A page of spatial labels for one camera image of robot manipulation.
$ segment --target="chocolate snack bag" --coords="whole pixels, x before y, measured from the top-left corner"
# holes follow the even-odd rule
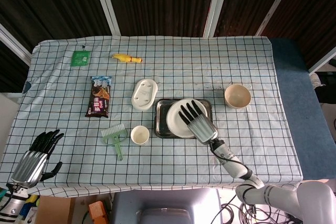
[[[97,118],[104,116],[105,118],[108,118],[112,77],[91,76],[91,81],[91,95],[88,111],[85,116],[94,116]]]

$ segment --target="dark wall panel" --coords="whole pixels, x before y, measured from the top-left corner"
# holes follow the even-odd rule
[[[28,66],[0,41],[0,92],[21,93]]]
[[[336,0],[282,0],[262,34],[294,39],[310,68],[336,46]]]
[[[122,35],[202,37],[211,0],[111,0]]]
[[[0,23],[30,52],[42,40],[110,35],[99,0],[0,0]]]
[[[254,35],[274,0],[224,0],[215,37]]]

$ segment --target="yellow banana toy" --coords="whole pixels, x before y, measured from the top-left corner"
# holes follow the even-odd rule
[[[136,63],[142,62],[142,58],[136,58],[136,57],[132,57],[129,55],[124,55],[124,54],[114,54],[112,57],[117,58],[118,60],[122,62],[136,62]]]

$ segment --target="white grid tablecloth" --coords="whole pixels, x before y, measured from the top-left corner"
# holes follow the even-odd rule
[[[91,51],[87,66],[71,67],[75,50]],[[115,53],[142,57],[121,63]],[[109,118],[86,118],[90,76],[112,76]],[[60,140],[47,171],[63,166],[56,177],[30,193],[77,196],[131,188],[174,189],[202,186],[233,188],[232,179],[207,146],[195,139],[155,136],[155,108],[131,105],[135,84],[154,79],[160,98],[207,99],[214,124],[231,150],[266,184],[296,184],[301,169],[281,103],[271,43],[266,37],[88,37],[41,42],[33,51],[28,79],[0,168],[0,182],[10,181],[17,163],[37,135],[60,129]],[[242,110],[224,103],[224,90],[242,83],[252,96]],[[124,159],[103,144],[100,131],[124,123],[149,128],[146,146],[122,142]]]

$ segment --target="white soap dish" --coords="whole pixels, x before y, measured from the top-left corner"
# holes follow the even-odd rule
[[[158,85],[152,79],[137,82],[132,95],[132,105],[138,110],[148,110],[154,103]]]

